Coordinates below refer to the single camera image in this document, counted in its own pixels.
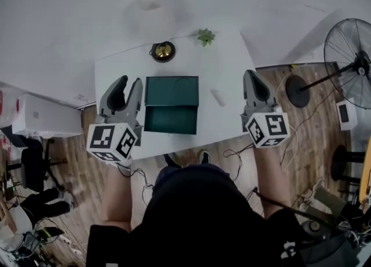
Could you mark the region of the white power strip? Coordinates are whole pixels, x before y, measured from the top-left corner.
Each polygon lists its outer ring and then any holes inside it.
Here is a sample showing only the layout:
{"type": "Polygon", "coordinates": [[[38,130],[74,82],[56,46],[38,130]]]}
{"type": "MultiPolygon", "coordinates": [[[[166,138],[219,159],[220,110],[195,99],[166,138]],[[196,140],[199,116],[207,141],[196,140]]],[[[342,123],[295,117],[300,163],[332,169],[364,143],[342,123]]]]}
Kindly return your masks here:
{"type": "Polygon", "coordinates": [[[75,244],[69,239],[67,238],[66,236],[64,235],[60,235],[60,240],[62,240],[63,242],[65,242],[70,250],[77,256],[77,257],[81,257],[83,258],[83,252],[80,250],[80,249],[77,249],[77,247],[75,246],[75,244]]]}

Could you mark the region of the yellow board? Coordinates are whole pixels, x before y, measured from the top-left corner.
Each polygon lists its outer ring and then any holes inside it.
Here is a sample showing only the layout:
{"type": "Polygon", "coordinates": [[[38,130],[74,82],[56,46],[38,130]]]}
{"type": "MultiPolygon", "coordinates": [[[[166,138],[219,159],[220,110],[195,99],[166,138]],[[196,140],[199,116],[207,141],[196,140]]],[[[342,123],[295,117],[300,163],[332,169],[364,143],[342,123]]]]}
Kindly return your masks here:
{"type": "Polygon", "coordinates": [[[363,161],[362,177],[359,185],[359,201],[363,203],[371,195],[371,136],[369,137],[363,161]]]}

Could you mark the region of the black round stool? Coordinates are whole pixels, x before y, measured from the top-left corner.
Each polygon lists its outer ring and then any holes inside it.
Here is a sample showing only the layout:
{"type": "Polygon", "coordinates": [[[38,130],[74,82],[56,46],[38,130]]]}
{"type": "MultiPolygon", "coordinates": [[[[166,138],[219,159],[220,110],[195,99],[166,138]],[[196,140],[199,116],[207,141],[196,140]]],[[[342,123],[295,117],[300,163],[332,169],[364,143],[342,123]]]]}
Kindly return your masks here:
{"type": "Polygon", "coordinates": [[[339,145],[332,156],[330,165],[330,176],[334,181],[344,181],[351,184],[360,185],[361,178],[345,175],[348,163],[363,164],[363,168],[371,165],[371,146],[366,152],[351,152],[344,145],[339,145]]]}

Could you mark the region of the dark green drawer box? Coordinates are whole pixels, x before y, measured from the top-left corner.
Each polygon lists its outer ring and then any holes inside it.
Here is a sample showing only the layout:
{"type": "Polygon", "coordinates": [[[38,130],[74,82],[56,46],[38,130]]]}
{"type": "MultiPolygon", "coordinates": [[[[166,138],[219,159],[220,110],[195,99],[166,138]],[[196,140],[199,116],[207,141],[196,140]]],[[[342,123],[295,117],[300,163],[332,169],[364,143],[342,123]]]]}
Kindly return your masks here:
{"type": "Polygon", "coordinates": [[[148,76],[144,130],[196,135],[199,106],[197,76],[148,76]]]}

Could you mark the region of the clear water bottle red label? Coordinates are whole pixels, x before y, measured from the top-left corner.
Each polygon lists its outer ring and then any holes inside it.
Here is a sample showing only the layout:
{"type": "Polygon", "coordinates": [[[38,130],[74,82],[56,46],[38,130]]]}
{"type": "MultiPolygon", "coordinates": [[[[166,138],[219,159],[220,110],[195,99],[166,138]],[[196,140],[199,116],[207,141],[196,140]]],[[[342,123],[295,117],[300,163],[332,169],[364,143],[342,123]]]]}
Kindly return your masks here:
{"type": "Polygon", "coordinates": [[[17,115],[17,101],[21,92],[13,87],[0,87],[0,128],[11,125],[17,115]]]}

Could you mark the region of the white shade brass table lamp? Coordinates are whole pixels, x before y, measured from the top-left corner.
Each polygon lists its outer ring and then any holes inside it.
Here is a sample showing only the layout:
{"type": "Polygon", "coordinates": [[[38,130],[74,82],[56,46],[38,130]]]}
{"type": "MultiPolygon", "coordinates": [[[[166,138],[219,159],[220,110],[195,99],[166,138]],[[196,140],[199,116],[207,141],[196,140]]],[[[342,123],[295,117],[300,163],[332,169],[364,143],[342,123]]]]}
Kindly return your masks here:
{"type": "Polygon", "coordinates": [[[123,11],[123,23],[132,40],[151,44],[150,56],[167,63],[176,55],[171,42],[190,18],[185,0],[134,0],[123,11]]]}

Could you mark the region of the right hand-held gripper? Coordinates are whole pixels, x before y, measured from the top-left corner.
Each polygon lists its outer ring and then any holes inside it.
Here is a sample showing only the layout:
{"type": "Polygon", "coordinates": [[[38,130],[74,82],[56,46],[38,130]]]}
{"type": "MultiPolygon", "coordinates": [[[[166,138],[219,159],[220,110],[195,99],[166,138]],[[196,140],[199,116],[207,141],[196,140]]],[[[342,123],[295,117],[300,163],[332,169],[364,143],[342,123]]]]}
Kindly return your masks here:
{"type": "Polygon", "coordinates": [[[248,108],[240,115],[242,130],[249,133],[256,148],[281,145],[290,137],[288,114],[277,105],[276,91],[270,82],[257,71],[246,70],[243,75],[243,96],[248,108]],[[250,107],[252,86],[256,99],[267,107],[250,107]]]}

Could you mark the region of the person's right forearm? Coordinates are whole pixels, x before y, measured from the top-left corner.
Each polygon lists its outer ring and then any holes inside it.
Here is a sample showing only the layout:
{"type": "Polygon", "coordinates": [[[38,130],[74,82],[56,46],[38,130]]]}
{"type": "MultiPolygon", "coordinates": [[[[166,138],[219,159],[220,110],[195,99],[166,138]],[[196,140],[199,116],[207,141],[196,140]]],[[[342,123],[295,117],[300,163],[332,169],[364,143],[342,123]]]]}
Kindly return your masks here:
{"type": "Polygon", "coordinates": [[[282,170],[277,148],[253,148],[258,189],[264,197],[290,206],[288,175],[282,170]]]}

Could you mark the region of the person's left forearm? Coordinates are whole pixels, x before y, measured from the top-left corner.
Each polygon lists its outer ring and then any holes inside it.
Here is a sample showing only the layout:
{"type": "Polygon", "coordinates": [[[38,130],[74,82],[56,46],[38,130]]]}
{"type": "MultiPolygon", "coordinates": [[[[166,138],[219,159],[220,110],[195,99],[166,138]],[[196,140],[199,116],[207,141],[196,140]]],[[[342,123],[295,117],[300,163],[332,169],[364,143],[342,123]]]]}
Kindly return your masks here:
{"type": "Polygon", "coordinates": [[[123,173],[112,166],[109,166],[107,171],[101,204],[102,223],[103,225],[116,226],[130,232],[132,221],[130,176],[128,173],[123,173]]]}

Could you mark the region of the black standing fan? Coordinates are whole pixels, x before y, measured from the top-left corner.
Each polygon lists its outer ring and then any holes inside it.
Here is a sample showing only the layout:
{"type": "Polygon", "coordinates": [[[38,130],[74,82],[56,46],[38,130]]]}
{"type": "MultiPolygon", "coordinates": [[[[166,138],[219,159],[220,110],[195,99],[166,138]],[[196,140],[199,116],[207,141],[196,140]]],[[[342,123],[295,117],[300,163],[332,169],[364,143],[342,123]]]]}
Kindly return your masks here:
{"type": "Polygon", "coordinates": [[[327,34],[323,47],[327,75],[307,83],[298,75],[290,76],[285,85],[289,101],[303,108],[310,101],[310,88],[326,81],[354,106],[371,110],[371,23],[345,19],[327,34]]]}

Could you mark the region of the white cylinder object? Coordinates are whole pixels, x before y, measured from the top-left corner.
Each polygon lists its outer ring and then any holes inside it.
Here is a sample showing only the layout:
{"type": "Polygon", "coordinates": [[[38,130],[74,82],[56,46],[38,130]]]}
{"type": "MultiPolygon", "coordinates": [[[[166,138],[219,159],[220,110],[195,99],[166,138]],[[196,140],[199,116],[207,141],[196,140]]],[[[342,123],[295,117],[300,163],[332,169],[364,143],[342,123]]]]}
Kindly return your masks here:
{"type": "Polygon", "coordinates": [[[217,89],[210,89],[210,93],[214,97],[214,99],[217,101],[219,106],[225,107],[225,101],[220,91],[218,91],[217,89]]]}

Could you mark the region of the person's left shoe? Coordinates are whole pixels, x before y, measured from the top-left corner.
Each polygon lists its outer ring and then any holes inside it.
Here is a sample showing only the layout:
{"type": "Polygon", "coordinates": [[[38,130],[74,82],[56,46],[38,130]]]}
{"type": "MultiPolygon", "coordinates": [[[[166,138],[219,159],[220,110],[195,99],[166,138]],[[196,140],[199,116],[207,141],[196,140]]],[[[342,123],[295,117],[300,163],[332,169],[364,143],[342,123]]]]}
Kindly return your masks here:
{"type": "Polygon", "coordinates": [[[174,168],[177,168],[177,169],[181,168],[181,166],[178,163],[175,162],[175,160],[171,157],[170,154],[163,154],[163,158],[164,158],[164,161],[167,164],[167,166],[174,167],[174,168]]]}

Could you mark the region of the white device with dark screen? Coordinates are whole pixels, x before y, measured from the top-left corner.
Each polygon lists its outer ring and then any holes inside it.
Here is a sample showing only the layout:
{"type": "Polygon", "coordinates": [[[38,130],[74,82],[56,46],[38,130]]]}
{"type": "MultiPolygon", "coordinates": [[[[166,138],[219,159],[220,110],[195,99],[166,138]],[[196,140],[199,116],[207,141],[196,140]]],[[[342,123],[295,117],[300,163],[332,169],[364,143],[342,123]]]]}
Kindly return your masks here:
{"type": "Polygon", "coordinates": [[[337,114],[339,117],[339,124],[341,131],[349,131],[358,125],[356,106],[354,98],[336,103],[337,114]]]}

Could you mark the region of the small green plant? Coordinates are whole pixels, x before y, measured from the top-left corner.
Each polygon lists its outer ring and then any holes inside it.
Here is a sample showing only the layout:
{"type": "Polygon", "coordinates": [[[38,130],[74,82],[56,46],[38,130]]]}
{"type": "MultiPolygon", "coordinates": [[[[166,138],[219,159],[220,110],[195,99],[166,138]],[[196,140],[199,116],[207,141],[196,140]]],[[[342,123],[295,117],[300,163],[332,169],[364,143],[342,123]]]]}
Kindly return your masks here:
{"type": "Polygon", "coordinates": [[[215,39],[215,34],[208,28],[199,29],[197,33],[197,40],[201,42],[203,47],[211,45],[215,39]]]}

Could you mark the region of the black office chair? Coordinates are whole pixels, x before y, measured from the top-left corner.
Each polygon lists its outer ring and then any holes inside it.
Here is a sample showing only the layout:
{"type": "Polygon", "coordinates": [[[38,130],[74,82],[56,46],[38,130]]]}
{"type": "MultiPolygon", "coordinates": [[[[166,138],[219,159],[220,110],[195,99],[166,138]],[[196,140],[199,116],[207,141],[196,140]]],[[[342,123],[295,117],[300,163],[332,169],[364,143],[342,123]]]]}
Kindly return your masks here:
{"type": "Polygon", "coordinates": [[[27,138],[25,136],[14,134],[12,126],[0,129],[5,137],[16,148],[21,148],[21,162],[17,164],[7,164],[3,174],[3,184],[5,185],[10,178],[12,170],[21,171],[21,185],[24,189],[30,189],[34,192],[41,193],[44,191],[44,182],[50,177],[57,187],[63,190],[64,187],[54,176],[51,167],[67,163],[66,160],[61,162],[51,162],[49,159],[50,145],[54,144],[54,139],[46,140],[43,146],[40,140],[27,138]]]}

